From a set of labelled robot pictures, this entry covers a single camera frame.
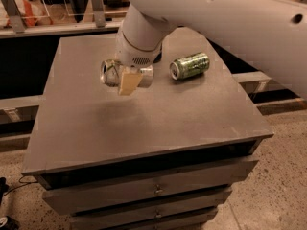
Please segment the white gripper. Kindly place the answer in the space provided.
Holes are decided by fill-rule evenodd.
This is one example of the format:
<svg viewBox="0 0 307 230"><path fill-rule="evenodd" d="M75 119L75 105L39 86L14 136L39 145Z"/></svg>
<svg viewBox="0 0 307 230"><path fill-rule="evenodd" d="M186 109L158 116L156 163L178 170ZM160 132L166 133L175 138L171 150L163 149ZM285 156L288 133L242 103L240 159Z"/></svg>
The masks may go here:
<svg viewBox="0 0 307 230"><path fill-rule="evenodd" d="M139 70L130 67L144 68L152 65L161 52L161 43L153 50L137 49L128 42L123 31L119 30L115 40L115 52L118 60L124 66L128 66L122 72L118 94L128 96L135 91L143 78Z"/></svg>

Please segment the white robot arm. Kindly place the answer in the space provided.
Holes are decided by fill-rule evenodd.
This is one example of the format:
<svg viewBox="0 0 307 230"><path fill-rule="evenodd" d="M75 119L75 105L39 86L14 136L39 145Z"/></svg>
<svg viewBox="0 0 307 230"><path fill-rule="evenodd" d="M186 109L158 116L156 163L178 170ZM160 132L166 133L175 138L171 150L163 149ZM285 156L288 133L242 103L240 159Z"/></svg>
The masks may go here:
<svg viewBox="0 0 307 230"><path fill-rule="evenodd" d="M150 65L164 37L185 26L303 99L307 98L307 6L291 0L129 0L116 38L126 66Z"/></svg>

